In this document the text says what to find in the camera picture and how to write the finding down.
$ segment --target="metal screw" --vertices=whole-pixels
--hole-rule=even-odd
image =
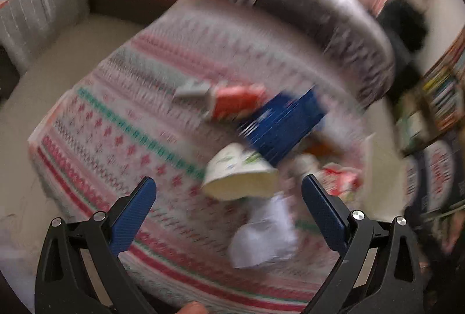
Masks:
[[[365,215],[361,210],[354,210],[352,213],[352,217],[358,221],[361,221],[363,218],[365,218]]]
[[[94,214],[94,221],[100,222],[103,221],[106,217],[105,212],[97,212]]]
[[[399,225],[401,225],[401,226],[405,226],[405,225],[407,224],[407,221],[405,220],[404,217],[397,217],[397,218],[396,218],[396,221],[397,221],[397,223],[398,223]]]
[[[61,218],[60,217],[57,217],[57,218],[54,218],[52,220],[52,226],[53,227],[58,227],[61,225]]]

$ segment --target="blue gripper pad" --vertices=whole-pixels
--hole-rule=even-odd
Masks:
[[[151,178],[144,178],[135,190],[112,225],[112,238],[108,246],[115,256],[129,249],[157,197],[157,185]]]
[[[332,204],[338,205],[344,219],[350,214],[349,209],[339,197],[328,195],[313,175],[303,179],[302,197],[329,248],[344,255],[348,247],[346,225]]]

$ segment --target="bedsheet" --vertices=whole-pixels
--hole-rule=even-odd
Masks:
[[[206,197],[201,182],[206,163],[237,136],[232,125],[205,122],[198,103],[173,100],[191,77],[262,82],[270,94],[303,94],[317,84],[326,124],[338,124],[336,141],[362,167],[360,107],[317,47],[257,10],[179,0],[66,92],[35,129],[29,151],[44,189],[67,220],[85,220],[151,176],[156,202],[119,255],[144,290],[175,306],[200,301],[210,313],[300,313],[338,255],[302,228],[291,260],[231,267],[227,247],[247,207]]]

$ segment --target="crumpled paper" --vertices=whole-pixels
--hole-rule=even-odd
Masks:
[[[228,248],[234,268],[255,267],[293,257],[298,236],[287,198],[278,193],[271,199],[251,199],[251,217],[234,234]]]

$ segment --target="white paper cup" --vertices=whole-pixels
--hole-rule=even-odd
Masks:
[[[273,197],[278,191],[278,170],[256,151],[227,145],[208,163],[202,189],[217,200]]]

